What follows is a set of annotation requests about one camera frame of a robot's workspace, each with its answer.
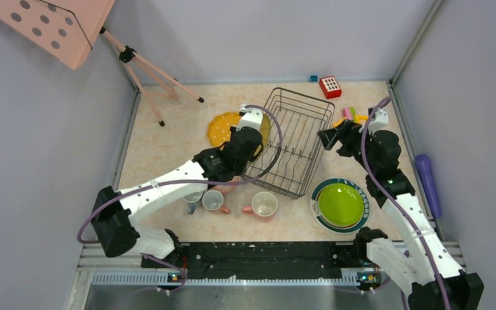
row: tripod leg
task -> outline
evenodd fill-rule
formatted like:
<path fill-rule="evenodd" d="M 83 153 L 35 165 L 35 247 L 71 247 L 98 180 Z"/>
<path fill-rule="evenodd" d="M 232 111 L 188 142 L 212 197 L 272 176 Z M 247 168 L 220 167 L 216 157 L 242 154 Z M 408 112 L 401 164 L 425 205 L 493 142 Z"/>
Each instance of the tripod leg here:
<path fill-rule="evenodd" d="M 157 106 L 155 105 L 155 102 L 153 102 L 151 100 L 151 97 L 149 96 L 149 94 L 147 93 L 145 88 L 143 88 L 143 86 L 141 85 L 140 79 L 138 79 L 137 75 L 134 73 L 132 66 L 130 66 L 130 64 L 128 64 L 128 63 L 125 63 L 125 67 L 126 67 L 128 73 L 130 74 L 130 76 L 132 76 L 132 79 L 134 80 L 136 85 L 138 86 L 139 91 L 141 92 L 141 95 L 145 98 L 145 100 L 147 100 L 147 104 L 151 108 L 151 111 L 153 111 L 153 114 L 155 114 L 155 116 L 157 117 L 157 121 L 159 122 L 159 124 L 161 126 L 164 126 L 164 121 L 162 119 L 161 112 L 159 112 L 159 110 L 157 109 Z"/>
<path fill-rule="evenodd" d="M 200 103 L 204 102 L 204 99 L 201 96 L 197 95 L 191 89 L 183 86 L 183 84 L 176 81 L 173 77 L 169 76 L 166 72 L 162 71 L 156 65 L 153 65 L 149 60 L 145 59 L 139 53 L 134 52 L 134 55 L 136 56 L 138 61 L 141 61 L 144 65 L 147 65 L 149 68 L 155 70 L 158 74 L 162 75 L 165 79 L 169 80 L 172 84 L 176 85 L 177 87 L 180 87 L 184 92 L 186 92 L 186 93 L 190 94 L 192 97 L 196 98 Z"/>
<path fill-rule="evenodd" d="M 136 57 L 132 59 L 135 64 L 140 67 L 150 78 L 152 78 L 155 82 L 157 82 L 163 90 L 166 90 L 167 93 L 170 94 L 170 97 L 174 99 L 179 99 L 178 95 L 173 91 L 172 87 L 166 85 L 162 79 L 160 79 L 153 71 L 149 70 L 142 62 L 140 62 Z"/>

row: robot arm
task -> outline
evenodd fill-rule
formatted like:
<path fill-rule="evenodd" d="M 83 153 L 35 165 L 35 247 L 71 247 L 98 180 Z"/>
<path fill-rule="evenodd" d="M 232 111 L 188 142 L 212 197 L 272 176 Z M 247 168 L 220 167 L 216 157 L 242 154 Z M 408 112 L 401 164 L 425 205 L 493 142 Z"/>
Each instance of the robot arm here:
<path fill-rule="evenodd" d="M 256 108 L 240 109 L 241 120 L 231 127 L 231 139 L 220 147 L 205 149 L 182 166 L 144 184 L 115 192 L 106 187 L 98 193 L 94 210 L 107 201 L 139 189 L 147 189 L 126 196 L 107 207 L 93 220 L 92 226 L 107 257 L 116 257 L 127 251 L 150 254 L 175 264 L 180 258 L 181 244 L 170 230 L 141 226 L 148 214 L 189 194 L 212 187 L 205 183 L 158 184 L 166 181 L 196 180 L 227 182 L 241 175 L 249 162 L 263 150 L 259 130 L 263 112 Z"/>
<path fill-rule="evenodd" d="M 428 255 L 432 255 L 437 269 L 444 279 L 452 309 L 476 310 L 483 291 L 478 274 L 466 274 L 464 269 L 451 257 L 431 227 L 415 196 L 415 190 L 398 169 L 400 145 L 398 136 L 388 130 L 380 130 L 388 123 L 384 110 L 378 110 L 375 118 L 368 120 L 369 135 L 365 141 L 367 161 L 379 184 L 396 200 L 401 209 L 417 224 L 417 230 L 403 213 L 366 176 L 367 189 L 379 207 L 393 220 L 409 251 L 409 257 L 401 253 L 378 229 L 363 227 L 355 237 L 354 247 L 357 258 L 378 264 L 408 296 L 411 309 L 439 310 L 444 308 L 440 289 L 431 267 Z M 336 142 L 342 146 L 337 150 L 340 156 L 354 157 L 363 167 L 362 160 L 363 126 L 344 120 L 335 128 L 318 133 L 326 150 Z M 429 249 L 428 254 L 420 240 L 423 235 Z"/>

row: tripod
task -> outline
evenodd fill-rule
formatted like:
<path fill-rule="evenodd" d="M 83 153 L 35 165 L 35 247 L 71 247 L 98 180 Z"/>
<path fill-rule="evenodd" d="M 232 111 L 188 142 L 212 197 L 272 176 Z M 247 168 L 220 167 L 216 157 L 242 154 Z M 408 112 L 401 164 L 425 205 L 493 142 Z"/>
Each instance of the tripod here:
<path fill-rule="evenodd" d="M 159 110 L 157 109 L 155 102 L 151 100 L 151 96 L 161 97 L 161 98 L 173 98 L 177 100 L 180 97 L 174 90 L 174 85 L 175 85 L 181 88 L 189 95 L 191 95 L 192 97 L 194 97 L 195 99 L 197 99 L 200 103 L 204 102 L 204 99 L 201 96 L 197 95 L 189 88 L 183 86 L 180 82 L 176 81 L 176 79 L 174 79 L 173 77 L 170 77 L 166 72 L 162 71 L 156 65 L 153 65 L 149 60 L 145 59 L 139 53 L 137 53 L 136 50 L 129 47 L 128 45 L 126 46 L 123 45 L 123 43 L 121 43 L 119 40 L 117 40 L 116 37 L 110 34 L 109 31 L 105 29 L 105 27 L 101 27 L 99 33 L 120 51 L 119 59 L 125 64 L 125 68 L 127 69 L 127 72 L 130 74 L 135 84 L 138 86 L 141 95 L 145 98 L 145 100 L 147 100 L 147 103 L 149 104 L 151 111 L 153 111 L 153 114 L 155 114 L 155 116 L 157 117 L 157 121 L 161 126 L 164 126 L 163 117 L 161 112 L 159 112 Z M 132 69 L 132 66 L 130 65 L 130 61 L 133 61 L 140 69 L 142 69 L 142 71 L 144 71 L 150 78 L 152 78 L 155 82 L 157 82 L 157 84 L 160 85 L 160 87 L 162 87 L 162 89 L 165 90 L 167 94 L 148 92 L 141 84 L 140 79 L 138 79 L 136 73 L 134 73 L 134 69 Z M 152 69 L 161 76 L 163 76 L 166 80 L 168 80 L 171 83 L 171 85 L 166 84 L 160 77 L 158 77 L 155 74 L 155 72 L 151 71 Z"/>

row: gray floor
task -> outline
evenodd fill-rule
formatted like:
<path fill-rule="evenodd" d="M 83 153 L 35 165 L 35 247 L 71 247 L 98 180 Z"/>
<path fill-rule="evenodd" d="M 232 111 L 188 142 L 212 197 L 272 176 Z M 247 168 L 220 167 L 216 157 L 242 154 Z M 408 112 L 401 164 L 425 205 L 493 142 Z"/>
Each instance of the gray floor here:
<path fill-rule="evenodd" d="M 145 291 L 125 298 L 140 286 L 93 285 L 85 310 L 396 310 L 402 309 L 400 289 L 390 284 L 364 296 L 332 287 L 186 287 L 167 297 Z"/>

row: teal patterned rim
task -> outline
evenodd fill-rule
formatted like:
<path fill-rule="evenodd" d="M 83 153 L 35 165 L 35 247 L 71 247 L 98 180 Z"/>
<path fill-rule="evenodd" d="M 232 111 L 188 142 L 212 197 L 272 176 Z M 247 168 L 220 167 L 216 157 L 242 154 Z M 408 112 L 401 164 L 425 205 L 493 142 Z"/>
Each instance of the teal patterned rim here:
<path fill-rule="evenodd" d="M 364 203 L 364 213 L 362 217 L 359 219 L 358 222 L 356 222 L 354 225 L 351 225 L 349 227 L 338 227 L 336 225 L 333 225 L 332 223 L 329 223 L 320 213 L 320 207 L 318 206 L 318 196 L 320 195 L 320 192 L 328 185 L 337 184 L 337 183 L 345 184 L 354 188 L 356 192 L 360 195 L 360 197 L 362 198 L 362 202 Z M 318 186 L 313 191 L 313 194 L 311 195 L 311 210 L 313 211 L 313 215 L 315 216 L 316 220 L 322 226 L 335 233 L 345 234 L 345 233 L 351 233 L 353 231 L 357 231 L 361 229 L 364 226 L 364 224 L 366 224 L 367 219 L 369 217 L 369 201 L 365 192 L 354 182 L 351 182 L 346 179 L 329 179 L 322 182 L 321 184 L 318 184 Z"/>

